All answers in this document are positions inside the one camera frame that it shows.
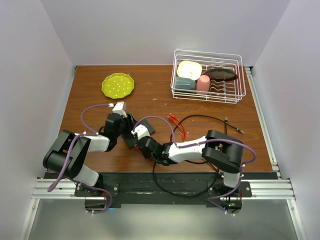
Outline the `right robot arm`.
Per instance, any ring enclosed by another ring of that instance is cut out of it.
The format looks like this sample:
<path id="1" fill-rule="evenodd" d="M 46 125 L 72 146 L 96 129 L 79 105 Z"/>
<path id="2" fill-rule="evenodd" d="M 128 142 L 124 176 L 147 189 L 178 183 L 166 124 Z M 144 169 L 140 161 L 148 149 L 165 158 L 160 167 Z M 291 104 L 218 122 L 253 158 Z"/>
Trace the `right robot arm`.
<path id="1" fill-rule="evenodd" d="M 209 130 L 196 140 L 164 144 L 158 143 L 148 131 L 136 135 L 136 146 L 146 159 L 163 166 L 203 159 L 223 171 L 222 189 L 227 196 L 233 197 L 241 190 L 242 141 L 216 130 Z"/>

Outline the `black network switch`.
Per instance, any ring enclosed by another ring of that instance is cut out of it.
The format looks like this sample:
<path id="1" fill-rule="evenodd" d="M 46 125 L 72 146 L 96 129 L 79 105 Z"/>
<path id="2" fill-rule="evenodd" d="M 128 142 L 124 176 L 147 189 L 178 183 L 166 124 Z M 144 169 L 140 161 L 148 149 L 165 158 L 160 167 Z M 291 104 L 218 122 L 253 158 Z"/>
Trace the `black network switch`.
<path id="1" fill-rule="evenodd" d="M 137 126 L 135 126 L 136 123 L 137 121 L 132 118 L 131 115 L 127 116 L 127 127 L 125 128 L 124 133 L 121 135 L 121 138 L 124 140 L 129 149 L 134 148 L 142 137 L 150 137 L 155 133 L 155 129 L 146 119 L 138 123 Z"/>

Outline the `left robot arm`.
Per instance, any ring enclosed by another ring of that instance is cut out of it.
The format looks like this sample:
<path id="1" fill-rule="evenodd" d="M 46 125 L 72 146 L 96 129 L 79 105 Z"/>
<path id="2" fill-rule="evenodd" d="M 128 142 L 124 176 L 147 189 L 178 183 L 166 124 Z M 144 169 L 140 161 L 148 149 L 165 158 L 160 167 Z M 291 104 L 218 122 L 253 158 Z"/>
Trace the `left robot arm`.
<path id="1" fill-rule="evenodd" d="M 127 144 L 132 148 L 135 137 L 131 131 L 136 123 L 131 113 L 110 113 L 102 129 L 96 133 L 74 133 L 68 130 L 60 132 L 42 162 L 47 170 L 58 174 L 47 191 L 52 192 L 62 179 L 67 178 L 80 184 L 80 187 L 85 188 L 92 196 L 110 196 L 104 190 L 101 174 L 85 165 L 87 153 L 111 151 L 120 136 L 128 137 Z"/>

